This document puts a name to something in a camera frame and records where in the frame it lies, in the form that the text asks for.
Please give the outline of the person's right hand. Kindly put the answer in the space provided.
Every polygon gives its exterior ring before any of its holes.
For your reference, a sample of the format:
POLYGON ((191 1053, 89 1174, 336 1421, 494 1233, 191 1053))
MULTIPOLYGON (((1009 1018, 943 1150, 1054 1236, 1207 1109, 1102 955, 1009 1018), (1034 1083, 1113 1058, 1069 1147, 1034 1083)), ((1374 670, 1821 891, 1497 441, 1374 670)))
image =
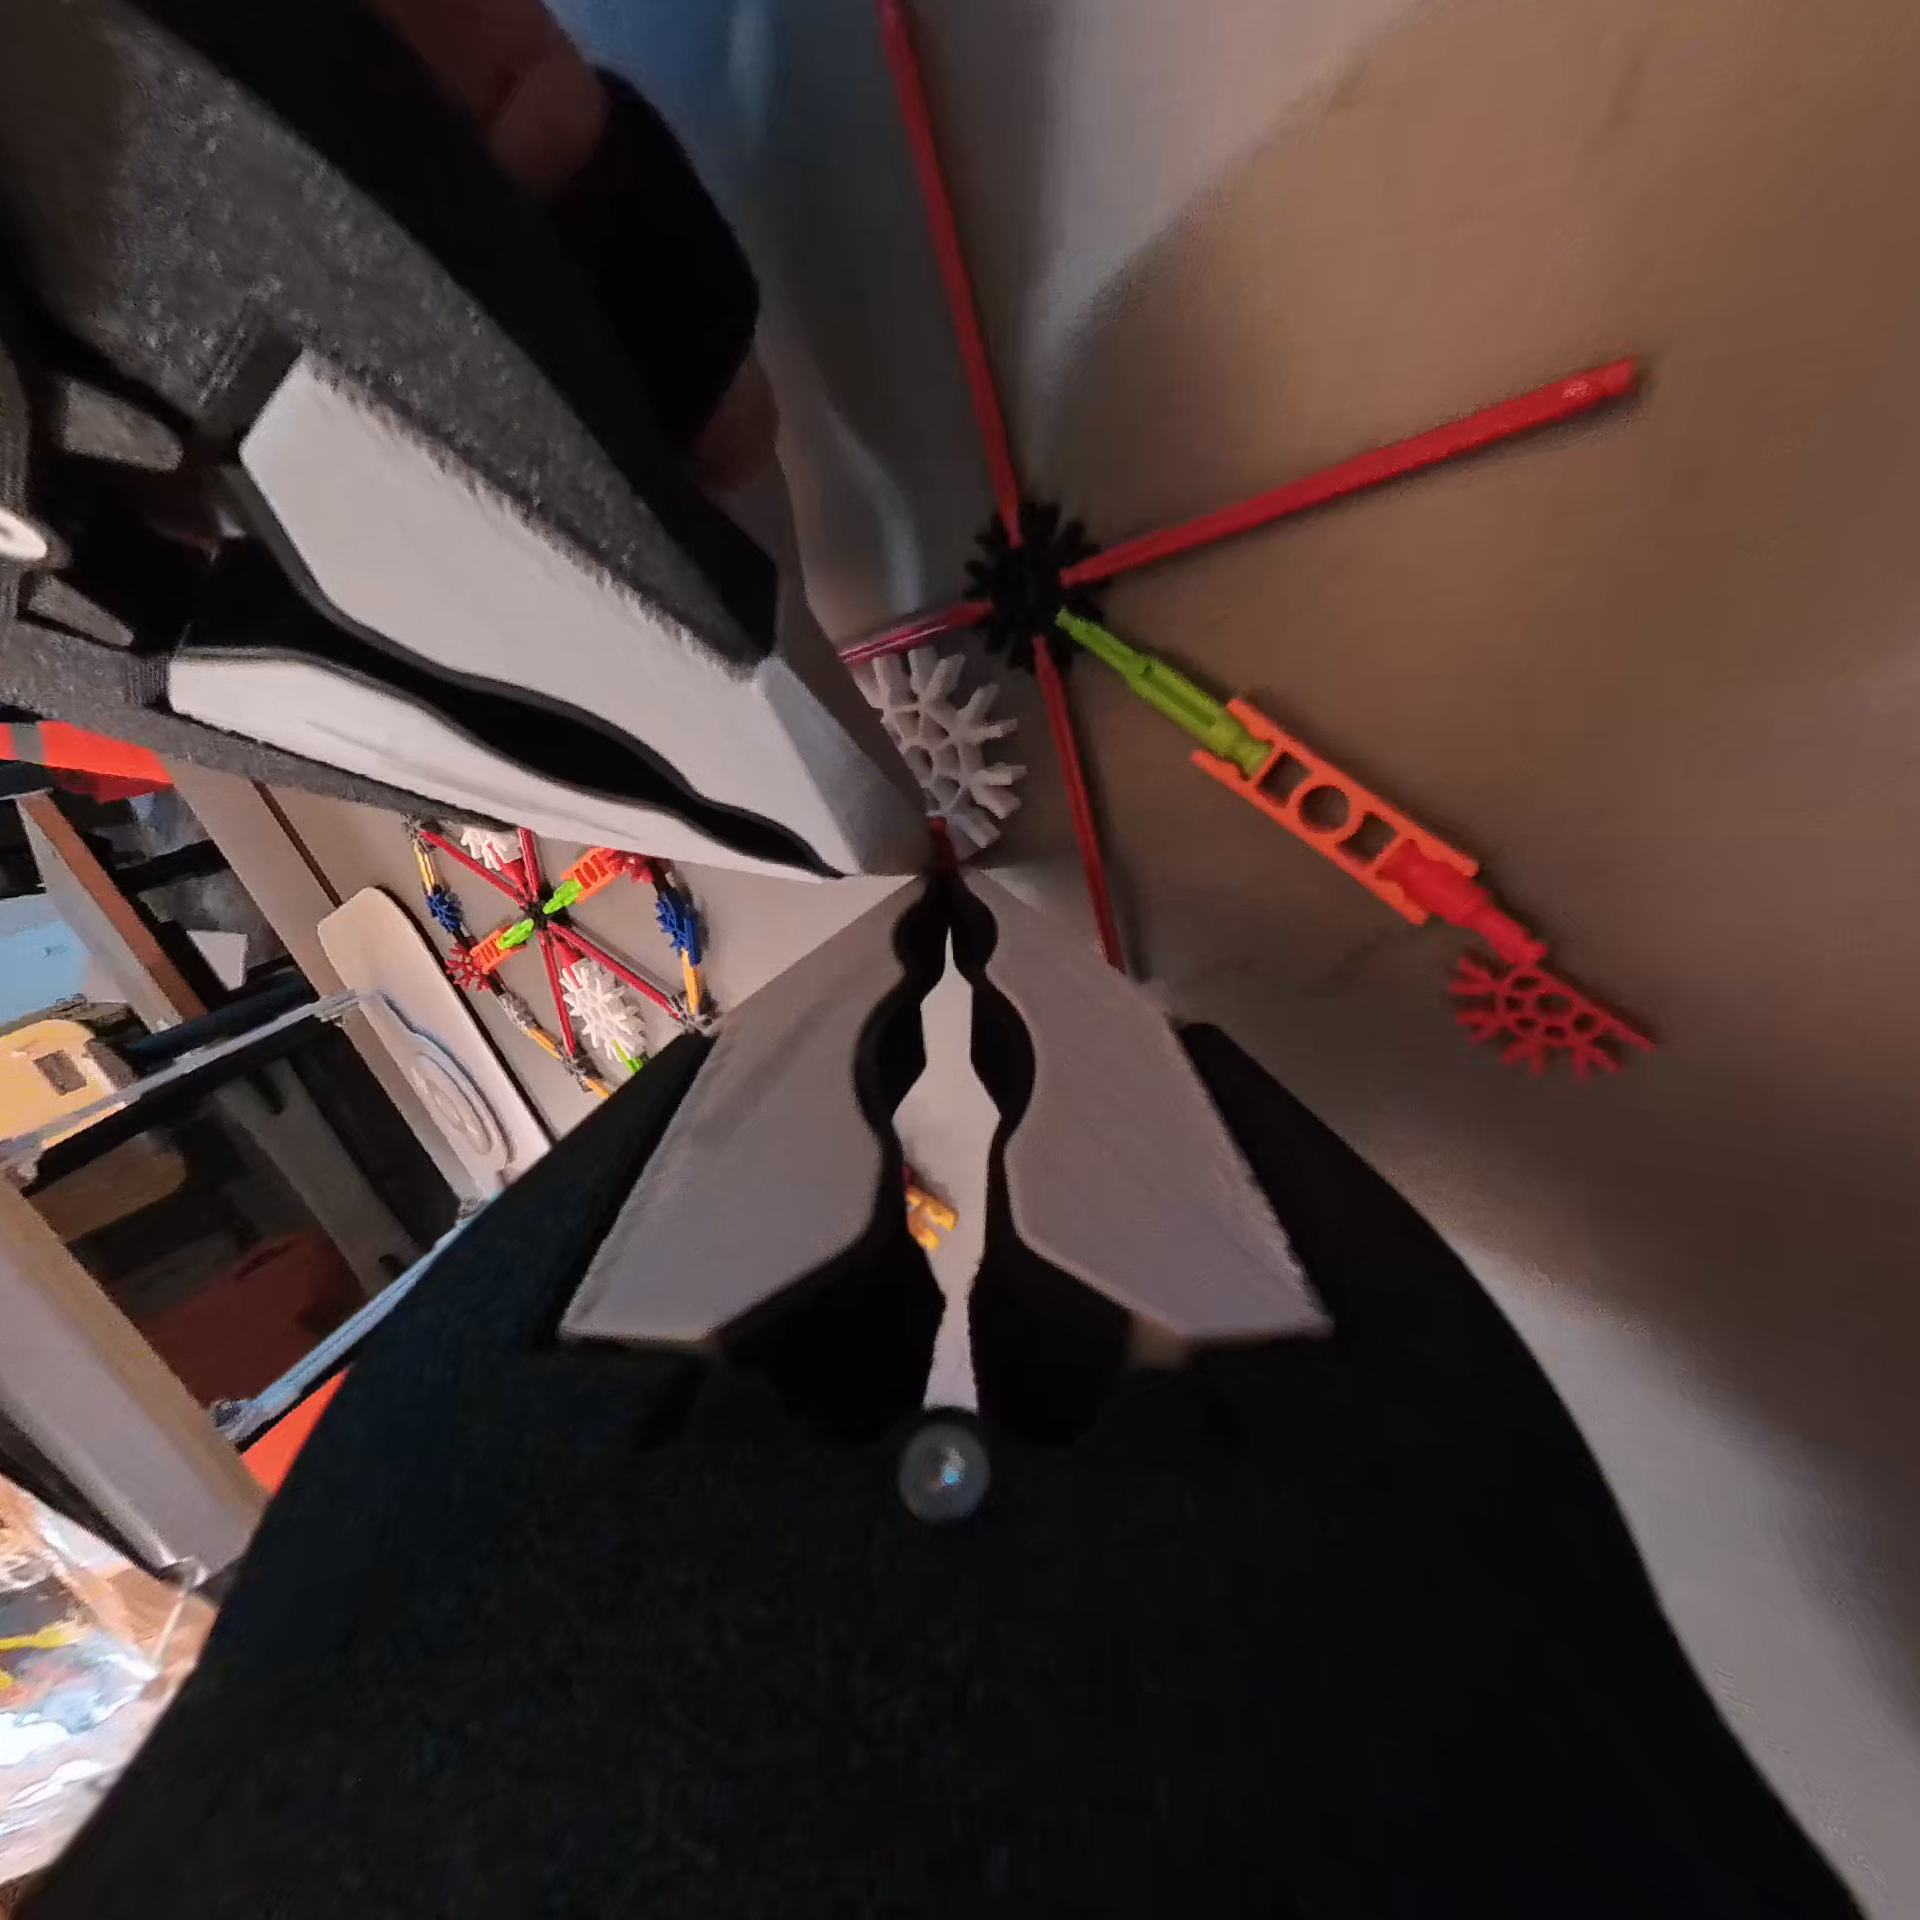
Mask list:
POLYGON ((480 128, 494 161, 557 197, 594 157, 609 84, 539 2, 367 2, 480 128))

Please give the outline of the green rod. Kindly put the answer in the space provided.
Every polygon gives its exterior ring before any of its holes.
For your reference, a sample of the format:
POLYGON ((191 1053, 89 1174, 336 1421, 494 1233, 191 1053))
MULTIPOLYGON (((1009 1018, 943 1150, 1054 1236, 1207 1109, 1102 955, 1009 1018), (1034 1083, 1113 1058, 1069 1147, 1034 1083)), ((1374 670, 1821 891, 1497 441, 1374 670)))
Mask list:
POLYGON ((1237 717, 1230 705, 1086 616, 1061 611, 1054 627, 1089 657, 1102 661, 1146 706, 1171 720, 1203 752, 1227 762, 1242 778, 1261 776, 1269 745, 1237 717))

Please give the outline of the colourful toy wheel model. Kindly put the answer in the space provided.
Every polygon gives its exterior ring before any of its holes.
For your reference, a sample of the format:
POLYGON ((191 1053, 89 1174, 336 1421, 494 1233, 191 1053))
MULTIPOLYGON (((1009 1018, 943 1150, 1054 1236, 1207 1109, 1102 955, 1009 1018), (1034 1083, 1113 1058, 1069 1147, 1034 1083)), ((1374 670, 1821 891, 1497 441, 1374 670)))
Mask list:
POLYGON ((449 986, 498 1008, 579 1090, 606 1100, 651 1064, 649 1016, 672 1033, 711 1027, 706 916, 670 862, 589 846, 549 870, 526 828, 405 816, 400 829, 449 986), (629 964, 584 923, 590 902, 629 885, 654 900, 677 984, 629 964))

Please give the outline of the black hub connector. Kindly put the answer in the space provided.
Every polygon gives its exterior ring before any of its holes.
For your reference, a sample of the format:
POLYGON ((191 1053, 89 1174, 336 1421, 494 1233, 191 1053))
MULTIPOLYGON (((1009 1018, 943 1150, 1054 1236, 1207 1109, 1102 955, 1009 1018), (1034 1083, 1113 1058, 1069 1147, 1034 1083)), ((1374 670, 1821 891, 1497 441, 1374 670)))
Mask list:
POLYGON ((987 609, 977 621, 987 651, 1031 675, 1037 641, 1066 641, 1059 613, 1105 621, 1097 595, 1066 582, 1066 572, 1095 553, 1085 521, 1066 517, 1059 504, 1026 499, 1018 537, 1009 534, 1001 517, 993 517, 967 560, 967 600, 987 609))

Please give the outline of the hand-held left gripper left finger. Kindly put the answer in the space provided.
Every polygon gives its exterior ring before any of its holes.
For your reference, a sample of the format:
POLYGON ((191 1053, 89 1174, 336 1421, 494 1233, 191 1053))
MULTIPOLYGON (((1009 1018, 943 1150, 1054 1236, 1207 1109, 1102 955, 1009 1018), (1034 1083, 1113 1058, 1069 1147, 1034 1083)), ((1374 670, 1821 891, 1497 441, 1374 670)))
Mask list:
POLYGON ((923 1405, 945 1297, 897 1115, 926 1070, 950 885, 915 881, 745 998, 589 1262, 560 1338, 753 1369, 816 1427, 923 1405))

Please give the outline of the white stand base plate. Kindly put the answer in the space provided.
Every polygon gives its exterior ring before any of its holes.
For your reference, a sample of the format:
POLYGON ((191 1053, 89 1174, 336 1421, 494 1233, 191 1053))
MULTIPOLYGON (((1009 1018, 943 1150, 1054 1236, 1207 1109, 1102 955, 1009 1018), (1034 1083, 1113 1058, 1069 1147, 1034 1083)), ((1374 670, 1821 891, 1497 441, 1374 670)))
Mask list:
POLYGON ((462 1197, 485 1204, 539 1164, 554 1137, 408 909, 368 886, 318 923, 318 940, 462 1197))

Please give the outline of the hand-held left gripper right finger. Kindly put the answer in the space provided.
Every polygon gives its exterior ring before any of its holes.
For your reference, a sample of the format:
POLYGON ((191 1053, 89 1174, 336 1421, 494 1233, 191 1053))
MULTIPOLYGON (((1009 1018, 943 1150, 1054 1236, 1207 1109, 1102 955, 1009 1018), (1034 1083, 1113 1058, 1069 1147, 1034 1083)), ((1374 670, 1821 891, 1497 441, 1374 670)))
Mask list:
POLYGON ((1097 1425, 1137 1364, 1322 1340, 1333 1315, 1153 992, 990 877, 951 885, 970 1064, 994 1129, 967 1304, 977 1409, 1097 1425))

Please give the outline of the clear plastic bag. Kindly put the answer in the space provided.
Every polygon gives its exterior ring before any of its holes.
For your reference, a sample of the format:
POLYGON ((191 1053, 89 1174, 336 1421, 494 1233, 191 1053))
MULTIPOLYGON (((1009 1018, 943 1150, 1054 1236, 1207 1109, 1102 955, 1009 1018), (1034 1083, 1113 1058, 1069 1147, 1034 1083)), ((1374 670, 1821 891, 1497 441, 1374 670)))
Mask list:
POLYGON ((2 1483, 2 1884, 55 1861, 193 1673, 215 1610, 2 1483))

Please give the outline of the white snowflake connector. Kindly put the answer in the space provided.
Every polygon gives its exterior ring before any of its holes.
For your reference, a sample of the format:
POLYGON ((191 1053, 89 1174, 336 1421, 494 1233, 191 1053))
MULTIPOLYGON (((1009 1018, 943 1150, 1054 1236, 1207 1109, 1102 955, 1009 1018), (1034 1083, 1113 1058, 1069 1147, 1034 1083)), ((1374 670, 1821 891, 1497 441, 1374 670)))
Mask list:
POLYGON ((957 860, 987 856, 1022 808, 1019 723, 967 658, 921 645, 856 667, 957 860))

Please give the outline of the orange bar connector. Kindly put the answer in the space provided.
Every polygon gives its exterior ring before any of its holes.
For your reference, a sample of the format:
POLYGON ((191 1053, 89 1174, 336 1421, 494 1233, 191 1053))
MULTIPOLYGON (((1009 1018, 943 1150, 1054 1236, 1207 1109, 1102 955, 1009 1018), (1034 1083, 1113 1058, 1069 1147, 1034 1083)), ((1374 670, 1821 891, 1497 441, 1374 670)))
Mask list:
POLYGON ((1497 909, 1473 856, 1246 701, 1226 706, 1191 763, 1413 925, 1497 909))

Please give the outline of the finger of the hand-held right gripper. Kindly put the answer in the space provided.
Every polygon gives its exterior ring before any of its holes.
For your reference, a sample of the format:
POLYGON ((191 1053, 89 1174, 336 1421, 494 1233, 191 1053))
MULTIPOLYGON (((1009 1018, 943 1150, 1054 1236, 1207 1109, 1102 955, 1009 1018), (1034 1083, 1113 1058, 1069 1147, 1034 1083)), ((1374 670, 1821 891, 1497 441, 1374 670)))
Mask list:
POLYGON ((265 397, 239 469, 327 611, 411 666, 592 724, 687 824, 710 805, 785 829, 830 874, 926 860, 890 736, 869 744, 785 657, 715 657, 313 352, 265 397))
POLYGON ((782 801, 818 796, 753 676, 669 643, 592 643, 615 688, 514 683, 350 641, 287 632, 193 638, 161 672, 171 715, 445 811, 649 858, 842 881, 850 853, 782 801))

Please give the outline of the long red rod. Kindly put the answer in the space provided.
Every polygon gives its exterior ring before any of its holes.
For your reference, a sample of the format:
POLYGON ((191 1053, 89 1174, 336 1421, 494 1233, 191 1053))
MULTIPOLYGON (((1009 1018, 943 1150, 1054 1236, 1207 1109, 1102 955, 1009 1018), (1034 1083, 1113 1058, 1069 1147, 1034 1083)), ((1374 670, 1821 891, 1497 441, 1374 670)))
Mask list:
POLYGON ((843 666, 854 667, 885 657, 911 653, 950 634, 971 632, 990 613, 993 604, 986 600, 963 600, 945 609, 926 609, 885 632, 839 646, 838 657, 843 666))
POLYGON ((1128 964, 1121 925, 1113 912, 1113 889, 1099 842, 1097 813, 1089 792, 1089 778, 1077 745, 1066 675, 1047 638, 1034 641, 1034 672, 1040 688, 1047 736, 1063 782, 1073 846, 1089 898, 1089 912, 1093 916, 1095 945, 1107 964, 1126 973, 1128 964))
POLYGON ((913 22, 904 2, 875 2, 874 11, 880 26, 883 60, 894 84, 909 157, 920 187, 929 245, 945 288, 951 337, 967 380, 981 456, 990 472, 993 504, 1005 539, 1010 548, 1019 548, 1025 541, 1022 490, 1001 417, 993 354, 977 314, 974 281, 953 216, 913 22))
POLYGON ((1570 425, 1631 401, 1642 386, 1643 373, 1646 369, 1634 354, 1585 369, 1541 388, 1482 408, 1471 417, 1434 425, 1422 434, 1310 472, 1227 507, 1105 547, 1095 555, 1066 566, 1061 582, 1070 589, 1107 586, 1133 572, 1181 560, 1249 537, 1267 526, 1333 507, 1365 492, 1385 490, 1438 466, 1465 462, 1487 451, 1570 425))

